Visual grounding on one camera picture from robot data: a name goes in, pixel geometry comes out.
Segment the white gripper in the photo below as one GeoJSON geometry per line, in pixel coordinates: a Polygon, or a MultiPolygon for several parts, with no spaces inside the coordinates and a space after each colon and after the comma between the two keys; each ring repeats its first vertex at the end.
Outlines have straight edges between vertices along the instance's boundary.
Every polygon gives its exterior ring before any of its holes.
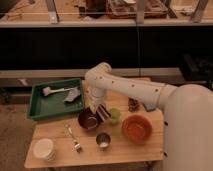
{"type": "Polygon", "coordinates": [[[105,97],[96,97],[95,95],[91,94],[90,99],[93,105],[89,105],[89,108],[93,114],[96,114],[98,105],[104,105],[105,104],[105,97]]]}

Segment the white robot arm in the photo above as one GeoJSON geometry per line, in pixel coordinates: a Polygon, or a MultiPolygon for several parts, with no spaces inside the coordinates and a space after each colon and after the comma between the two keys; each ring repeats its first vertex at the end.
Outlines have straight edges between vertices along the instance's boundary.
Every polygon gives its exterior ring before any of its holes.
{"type": "Polygon", "coordinates": [[[88,70],[85,80],[93,106],[111,90],[163,112],[163,171],[213,171],[213,91],[114,76],[106,62],[88,70]]]}

